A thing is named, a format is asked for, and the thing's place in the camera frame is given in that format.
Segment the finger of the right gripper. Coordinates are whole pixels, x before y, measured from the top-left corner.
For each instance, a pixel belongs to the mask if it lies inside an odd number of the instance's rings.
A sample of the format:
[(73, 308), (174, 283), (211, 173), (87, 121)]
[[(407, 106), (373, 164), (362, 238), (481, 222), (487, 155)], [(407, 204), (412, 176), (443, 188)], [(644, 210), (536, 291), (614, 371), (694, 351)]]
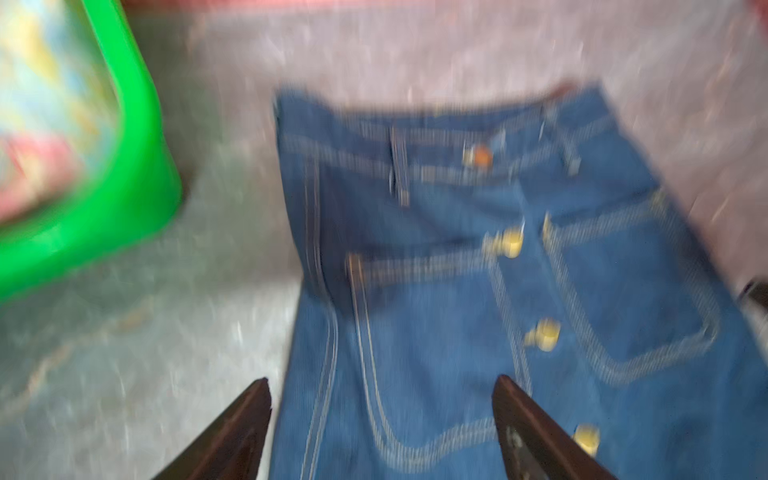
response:
[(760, 307), (768, 308), (768, 281), (766, 278), (750, 280), (739, 294), (739, 300)]

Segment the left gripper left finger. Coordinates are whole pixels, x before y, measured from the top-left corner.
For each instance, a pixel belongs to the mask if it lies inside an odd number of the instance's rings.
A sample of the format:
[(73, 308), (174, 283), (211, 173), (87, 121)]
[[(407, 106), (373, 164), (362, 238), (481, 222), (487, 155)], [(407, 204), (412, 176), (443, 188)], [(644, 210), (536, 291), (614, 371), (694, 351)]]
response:
[(269, 382), (251, 383), (156, 477), (168, 480), (257, 477), (272, 414)]

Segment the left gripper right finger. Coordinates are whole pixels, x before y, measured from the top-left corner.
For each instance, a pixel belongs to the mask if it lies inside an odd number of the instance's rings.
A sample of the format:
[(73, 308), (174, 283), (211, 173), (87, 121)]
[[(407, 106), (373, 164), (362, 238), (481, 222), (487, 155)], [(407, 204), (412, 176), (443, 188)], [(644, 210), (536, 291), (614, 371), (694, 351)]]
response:
[(492, 410), (509, 479), (613, 477), (507, 375), (495, 381)]

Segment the blue denim skirt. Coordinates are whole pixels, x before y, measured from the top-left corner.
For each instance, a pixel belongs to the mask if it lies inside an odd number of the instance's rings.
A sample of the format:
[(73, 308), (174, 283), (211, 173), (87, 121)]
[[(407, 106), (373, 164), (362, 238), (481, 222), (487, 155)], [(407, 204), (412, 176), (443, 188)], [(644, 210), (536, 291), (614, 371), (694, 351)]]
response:
[(271, 478), (502, 479), (503, 374), (621, 479), (766, 477), (765, 356), (599, 86), (275, 120), (304, 281)]

